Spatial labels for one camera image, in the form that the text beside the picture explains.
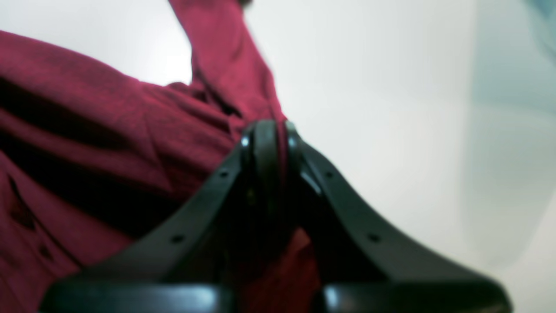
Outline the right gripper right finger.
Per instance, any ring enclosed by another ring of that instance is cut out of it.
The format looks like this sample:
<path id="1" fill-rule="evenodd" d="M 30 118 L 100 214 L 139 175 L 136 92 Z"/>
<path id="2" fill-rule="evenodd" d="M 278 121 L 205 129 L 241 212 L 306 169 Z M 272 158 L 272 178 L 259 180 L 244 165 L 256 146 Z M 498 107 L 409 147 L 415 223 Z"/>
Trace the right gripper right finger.
<path id="1" fill-rule="evenodd" d="M 287 121 L 289 182 L 320 289 L 312 313 L 510 313 L 493 279 L 431 251 L 378 214 Z"/>

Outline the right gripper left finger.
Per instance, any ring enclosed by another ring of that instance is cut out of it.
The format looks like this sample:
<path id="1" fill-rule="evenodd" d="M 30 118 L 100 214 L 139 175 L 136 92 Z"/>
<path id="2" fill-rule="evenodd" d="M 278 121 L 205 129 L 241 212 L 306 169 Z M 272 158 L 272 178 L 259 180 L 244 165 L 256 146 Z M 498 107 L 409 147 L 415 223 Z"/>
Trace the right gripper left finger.
<path id="1" fill-rule="evenodd" d="M 54 283 L 41 313 L 238 313 L 234 264 L 278 227 L 276 122 L 256 121 L 198 192 L 129 248 Z"/>

